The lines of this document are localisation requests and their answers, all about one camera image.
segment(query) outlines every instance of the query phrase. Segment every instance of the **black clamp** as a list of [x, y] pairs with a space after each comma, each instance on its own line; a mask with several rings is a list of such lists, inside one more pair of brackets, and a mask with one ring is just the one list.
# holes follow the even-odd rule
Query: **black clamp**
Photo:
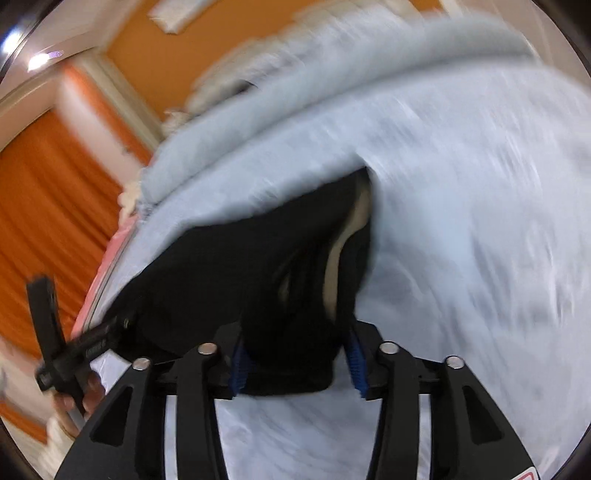
[[[416, 479], [420, 394], [431, 398], [431, 480], [512, 480], [535, 472], [511, 425], [459, 357], [415, 358], [359, 321], [346, 351], [355, 387], [366, 400], [382, 399], [368, 480]], [[137, 359], [90, 418], [56, 480], [164, 480], [167, 395], [177, 396], [179, 479], [199, 472], [201, 480], [226, 480], [214, 400], [237, 395], [252, 367], [237, 323], [176, 361]]]

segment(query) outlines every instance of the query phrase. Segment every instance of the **red label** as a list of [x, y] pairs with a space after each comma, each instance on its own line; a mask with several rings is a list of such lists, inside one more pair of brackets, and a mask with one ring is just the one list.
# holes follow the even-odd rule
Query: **red label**
[[538, 472], [534, 467], [528, 468], [525, 472], [517, 475], [513, 480], [540, 480]]

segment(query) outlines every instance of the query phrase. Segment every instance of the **screw head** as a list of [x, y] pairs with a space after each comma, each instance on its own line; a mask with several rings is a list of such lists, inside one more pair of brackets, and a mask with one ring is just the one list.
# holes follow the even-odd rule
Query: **screw head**
[[400, 347], [394, 342], [384, 342], [379, 346], [379, 349], [387, 355], [393, 355], [400, 351]]
[[448, 356], [445, 359], [445, 363], [448, 367], [453, 368], [454, 370], [458, 370], [463, 368], [466, 363], [464, 360], [458, 356]]
[[217, 345], [211, 342], [202, 343], [199, 345], [199, 348], [197, 348], [197, 351], [202, 355], [213, 355], [217, 352]]
[[146, 370], [150, 366], [150, 363], [151, 362], [149, 358], [140, 357], [136, 358], [131, 366], [134, 368], [134, 370]]

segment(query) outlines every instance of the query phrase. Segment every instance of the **ceiling light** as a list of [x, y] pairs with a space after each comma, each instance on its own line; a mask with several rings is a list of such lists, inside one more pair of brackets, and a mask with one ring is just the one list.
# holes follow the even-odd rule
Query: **ceiling light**
[[51, 57], [48, 53], [39, 53], [39, 54], [35, 55], [29, 61], [29, 72], [31, 70], [37, 70], [37, 69], [43, 67], [50, 60], [51, 60]]
[[2, 42], [2, 53], [12, 55], [21, 42], [21, 33], [18, 30], [13, 30], [8, 34], [6, 39]]
[[57, 59], [64, 54], [63, 50], [51, 51], [49, 53], [39, 53], [29, 61], [29, 72], [43, 67], [51, 59]]

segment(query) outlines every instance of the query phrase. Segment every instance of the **pink fabric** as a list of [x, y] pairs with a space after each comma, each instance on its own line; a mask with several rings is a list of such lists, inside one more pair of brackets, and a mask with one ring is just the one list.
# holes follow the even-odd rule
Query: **pink fabric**
[[84, 304], [78, 313], [78, 317], [76, 317], [76, 323], [74, 324], [74, 328], [72, 329], [72, 337], [77, 337], [82, 333], [82, 329], [84, 328], [84, 324], [88, 315], [91, 313], [90, 309], [92, 308], [92, 304], [95, 300], [97, 293], [100, 290], [100, 287], [103, 283], [107, 280], [107, 273], [109, 272], [109, 267], [117, 258], [119, 252], [125, 246], [125, 241], [127, 237], [134, 231], [135, 224], [138, 220], [137, 215], [133, 215], [129, 217], [122, 225], [119, 227], [119, 230], [113, 235], [111, 241], [109, 241], [109, 245], [107, 245], [107, 249], [103, 256], [103, 260], [100, 263], [100, 267], [98, 272], [96, 273], [95, 279], [92, 281], [90, 288], [88, 289], [88, 293], [86, 294], [86, 298], [84, 300]]

